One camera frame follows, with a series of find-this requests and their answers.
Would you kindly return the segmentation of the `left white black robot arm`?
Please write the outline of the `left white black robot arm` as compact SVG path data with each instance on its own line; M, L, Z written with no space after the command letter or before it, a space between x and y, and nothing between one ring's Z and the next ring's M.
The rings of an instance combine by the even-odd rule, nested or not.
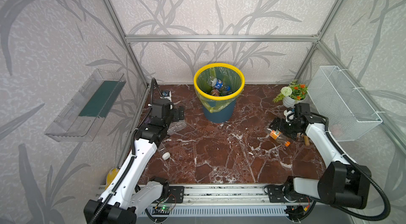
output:
M167 198L169 186L165 179L153 179L140 191L135 188L166 138L170 124L180 113L181 108L175 108L170 97L159 98L150 104L149 121L141 123L134 131L130 153L118 174L98 200L90 200L85 205L87 223L135 224L138 215L151 203Z

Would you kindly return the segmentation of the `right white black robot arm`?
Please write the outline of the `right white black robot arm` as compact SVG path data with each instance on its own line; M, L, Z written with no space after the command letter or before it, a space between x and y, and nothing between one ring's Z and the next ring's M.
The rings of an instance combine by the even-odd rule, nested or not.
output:
M264 192L271 203L307 203L305 207L285 210L290 221L299 223L307 218L318 202L366 221L382 221L390 215L390 200L372 179L370 169L357 164L341 148L329 130L328 117L312 112L309 104L299 103L287 109L284 117L275 118L267 131L272 138L287 142L295 141L298 135L310 138L326 166L318 180L289 176L284 184L265 186ZM353 212L366 207L370 187L383 201L382 212L375 216Z

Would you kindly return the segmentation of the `clear crushed bottle white cap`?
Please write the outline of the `clear crushed bottle white cap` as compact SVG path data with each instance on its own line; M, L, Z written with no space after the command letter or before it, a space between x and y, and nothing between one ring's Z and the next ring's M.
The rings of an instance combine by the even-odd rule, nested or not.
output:
M168 128L167 134L173 135L173 134L178 133L179 131L185 129L186 127L187 127L187 123L184 120L173 122L173 123L171 123L171 125Z

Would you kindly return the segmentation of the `pepsi blue label bottle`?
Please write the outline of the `pepsi blue label bottle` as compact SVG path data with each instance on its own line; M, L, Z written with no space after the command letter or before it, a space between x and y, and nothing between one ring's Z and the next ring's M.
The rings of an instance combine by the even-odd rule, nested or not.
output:
M218 89L221 90L224 88L224 83L222 80L216 78L216 77L212 77L210 76L207 80L207 83L209 84L209 86L211 86L214 89Z

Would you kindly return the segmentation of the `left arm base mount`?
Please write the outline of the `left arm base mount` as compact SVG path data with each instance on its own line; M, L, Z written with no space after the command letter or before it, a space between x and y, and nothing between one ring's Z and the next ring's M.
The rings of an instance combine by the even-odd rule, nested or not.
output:
M181 204L184 201L185 187L184 186L169 186L164 189L164 194L161 198L154 201L154 204Z

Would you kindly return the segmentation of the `blue label blue cap bottle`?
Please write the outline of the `blue label blue cap bottle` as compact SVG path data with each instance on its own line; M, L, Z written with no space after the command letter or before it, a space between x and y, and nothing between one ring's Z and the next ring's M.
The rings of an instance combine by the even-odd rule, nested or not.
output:
M221 89L221 94L222 94L223 96L227 96L227 95L230 95L230 94L232 94L232 93L233 93L233 92L232 92L230 86L223 86L222 89Z

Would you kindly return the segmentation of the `orange label orange cap bottle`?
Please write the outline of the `orange label orange cap bottle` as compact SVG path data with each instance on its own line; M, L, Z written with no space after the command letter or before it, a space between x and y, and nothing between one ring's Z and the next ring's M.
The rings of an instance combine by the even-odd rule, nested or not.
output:
M291 142L289 139L283 135L280 131L278 130L272 130L270 128L266 128L266 132L269 134L269 136L274 139L278 144L284 145L285 147L289 147Z

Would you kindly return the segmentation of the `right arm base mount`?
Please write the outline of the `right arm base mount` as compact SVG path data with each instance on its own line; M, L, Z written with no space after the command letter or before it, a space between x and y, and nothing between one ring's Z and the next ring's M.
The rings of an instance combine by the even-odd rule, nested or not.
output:
M284 194L284 185L268 184L263 188L264 193L267 195L270 203L303 203L307 199L300 195Z

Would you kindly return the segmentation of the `small clear bottle white cap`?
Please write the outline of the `small clear bottle white cap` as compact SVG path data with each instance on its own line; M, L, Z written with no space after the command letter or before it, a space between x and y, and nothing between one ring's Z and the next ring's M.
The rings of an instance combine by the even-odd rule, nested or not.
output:
M157 152L160 154L161 158L166 161L171 157L171 154L166 149L165 145L161 143L157 148Z

